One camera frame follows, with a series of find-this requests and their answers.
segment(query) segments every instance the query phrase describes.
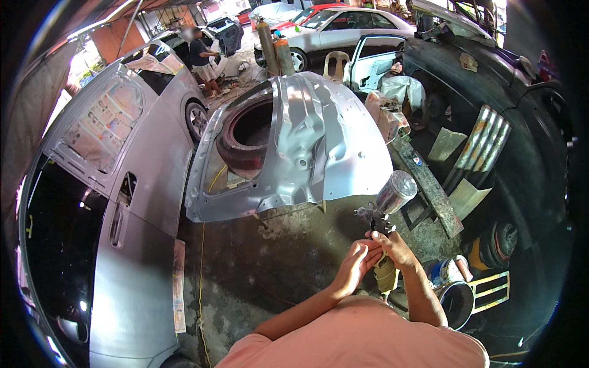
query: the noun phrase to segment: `blue paint can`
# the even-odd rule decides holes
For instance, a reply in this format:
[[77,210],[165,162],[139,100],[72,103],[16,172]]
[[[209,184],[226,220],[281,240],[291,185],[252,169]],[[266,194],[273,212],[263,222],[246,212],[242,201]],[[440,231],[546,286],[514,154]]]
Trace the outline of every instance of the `blue paint can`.
[[464,276],[456,265],[456,261],[459,259],[462,259],[465,264],[468,264],[466,258],[460,255],[434,264],[430,274],[430,280],[432,280],[434,287],[439,287],[455,281],[465,281]]

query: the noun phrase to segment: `red car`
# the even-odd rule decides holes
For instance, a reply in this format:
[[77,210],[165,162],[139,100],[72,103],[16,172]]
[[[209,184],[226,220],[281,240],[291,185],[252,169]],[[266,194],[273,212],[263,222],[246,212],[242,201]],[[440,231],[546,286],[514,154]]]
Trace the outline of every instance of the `red car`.
[[318,11],[321,11],[323,9],[328,9],[328,8],[334,8],[336,6],[347,6],[349,8],[353,8],[352,6],[346,5],[344,3],[340,3],[340,4],[321,4],[321,5],[310,6],[307,9],[303,10],[302,12],[300,12],[296,17],[294,17],[290,21],[288,21],[288,22],[282,22],[280,24],[277,24],[275,27],[272,27],[272,29],[278,29],[279,31],[281,31],[281,30],[286,29],[286,28],[294,27],[295,25],[299,25],[299,24],[302,24],[302,23],[306,22],[312,16],[314,16],[315,14],[317,14]]

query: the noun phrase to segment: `shorts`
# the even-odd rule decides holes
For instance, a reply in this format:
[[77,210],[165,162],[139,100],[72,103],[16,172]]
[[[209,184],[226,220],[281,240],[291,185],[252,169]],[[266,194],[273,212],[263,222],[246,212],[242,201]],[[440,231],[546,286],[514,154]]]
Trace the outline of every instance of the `shorts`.
[[213,71],[213,67],[211,67],[211,64],[206,64],[202,66],[195,65],[194,70],[198,73],[198,76],[200,78],[207,82],[216,79],[215,72]]

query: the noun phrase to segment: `old tire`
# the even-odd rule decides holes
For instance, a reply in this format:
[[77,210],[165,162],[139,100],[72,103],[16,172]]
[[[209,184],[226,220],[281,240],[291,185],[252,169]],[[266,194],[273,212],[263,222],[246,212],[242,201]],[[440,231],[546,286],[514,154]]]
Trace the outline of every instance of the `old tire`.
[[294,71],[296,73],[307,70],[309,62],[307,61],[307,55],[297,48],[290,48],[290,56],[293,58]]
[[160,368],[200,368],[200,365],[183,355],[177,354],[166,359]]
[[272,94],[246,101],[229,113],[217,137],[217,149],[232,172],[246,178],[255,177],[262,169],[270,124]]
[[195,144],[198,144],[209,121],[207,110],[198,102],[191,102],[186,105],[184,117],[190,137]]

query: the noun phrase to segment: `man in dark shirt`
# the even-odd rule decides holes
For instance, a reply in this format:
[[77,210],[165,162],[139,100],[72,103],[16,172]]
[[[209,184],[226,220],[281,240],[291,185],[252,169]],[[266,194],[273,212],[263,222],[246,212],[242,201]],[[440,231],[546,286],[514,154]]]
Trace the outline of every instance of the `man in dark shirt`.
[[211,93],[212,97],[222,96],[229,93],[229,89],[221,89],[215,80],[215,72],[213,67],[209,64],[209,57],[218,56],[218,52],[213,52],[207,48],[202,42],[203,32],[198,29],[193,29],[194,40],[190,43],[190,62],[194,65],[195,71],[204,81],[204,89],[207,93]]

